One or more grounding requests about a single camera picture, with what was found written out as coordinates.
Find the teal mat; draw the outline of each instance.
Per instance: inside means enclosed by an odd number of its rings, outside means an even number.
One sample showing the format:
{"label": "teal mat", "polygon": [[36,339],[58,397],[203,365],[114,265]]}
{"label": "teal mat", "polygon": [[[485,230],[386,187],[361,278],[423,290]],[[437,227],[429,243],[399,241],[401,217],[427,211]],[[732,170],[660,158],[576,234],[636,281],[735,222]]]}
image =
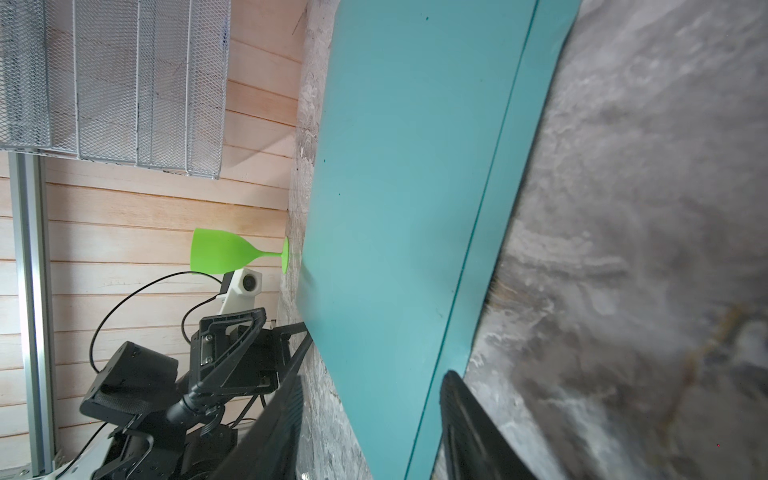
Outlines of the teal mat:
{"label": "teal mat", "polygon": [[339,7],[297,300],[378,480],[429,477],[577,9]]}

